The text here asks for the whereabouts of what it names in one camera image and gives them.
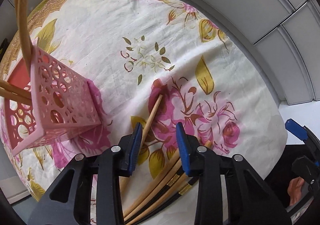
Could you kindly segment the person's right hand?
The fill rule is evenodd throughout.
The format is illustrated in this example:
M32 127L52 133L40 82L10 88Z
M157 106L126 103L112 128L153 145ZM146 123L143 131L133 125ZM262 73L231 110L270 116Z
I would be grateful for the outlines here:
M302 187L305 183L305 180L301 177L294 178L290 181L287 193L290 197L289 206L293 206L302 198Z

